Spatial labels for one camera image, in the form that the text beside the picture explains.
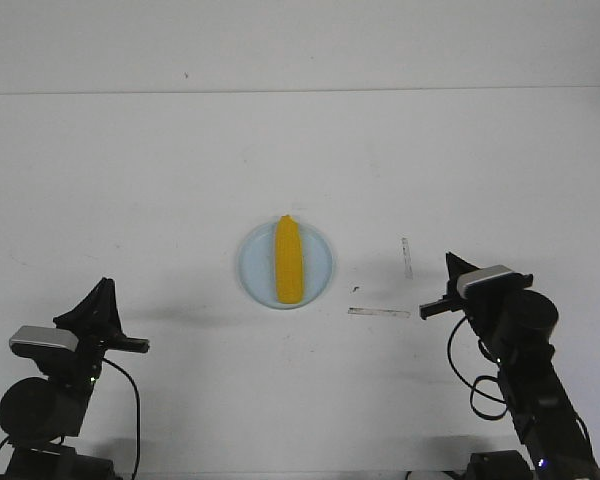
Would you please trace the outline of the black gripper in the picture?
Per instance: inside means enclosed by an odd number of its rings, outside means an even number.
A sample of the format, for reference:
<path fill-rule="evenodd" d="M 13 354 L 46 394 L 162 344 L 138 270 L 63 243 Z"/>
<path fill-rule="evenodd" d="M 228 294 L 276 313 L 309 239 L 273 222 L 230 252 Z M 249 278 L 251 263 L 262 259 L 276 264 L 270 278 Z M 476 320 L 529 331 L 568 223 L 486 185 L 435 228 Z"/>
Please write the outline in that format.
<path fill-rule="evenodd" d="M 53 323 L 56 328 L 70 331 L 82 339 L 76 349 L 75 367 L 75 385 L 81 390 L 94 389 L 109 350 L 145 354 L 150 348 L 148 339 L 124 335 L 115 281 L 111 278 L 102 278 L 76 307 L 54 317 Z M 90 335 L 104 335 L 105 339 Z"/>
<path fill-rule="evenodd" d="M 463 299 L 458 288 L 459 278 L 467 273 L 479 270 L 473 265 L 452 252 L 447 253 L 448 281 L 446 293 L 441 299 L 419 306 L 419 315 L 422 320 L 446 312 L 465 311 L 471 304 L 486 301 L 491 297 L 500 298 L 511 291 L 522 290 L 533 285 L 532 274 L 522 274 L 519 280 L 503 281 L 496 285 L 478 288 L 467 300 Z"/>

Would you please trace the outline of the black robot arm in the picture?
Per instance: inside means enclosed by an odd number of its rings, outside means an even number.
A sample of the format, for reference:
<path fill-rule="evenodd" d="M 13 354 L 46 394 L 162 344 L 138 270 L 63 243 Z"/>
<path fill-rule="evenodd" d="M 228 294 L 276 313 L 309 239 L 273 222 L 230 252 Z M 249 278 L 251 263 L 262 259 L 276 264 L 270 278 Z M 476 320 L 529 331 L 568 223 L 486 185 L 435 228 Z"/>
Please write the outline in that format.
<path fill-rule="evenodd" d="M 0 400 L 0 427 L 13 452 L 6 479 L 116 479 L 110 459 L 66 445 L 79 436 L 110 351 L 145 354 L 149 342 L 124 334 L 115 283 L 102 278 L 50 327 L 20 327 L 9 348 L 40 374 L 12 385 Z"/>
<path fill-rule="evenodd" d="M 497 367 L 496 383 L 520 443 L 515 451 L 475 453 L 469 479 L 598 479 L 590 436 L 552 364 L 550 336 L 559 313 L 532 290 L 533 277 L 503 265 L 480 268 L 447 253 L 441 299 L 420 306 L 423 319 L 462 311 L 483 356 Z"/>

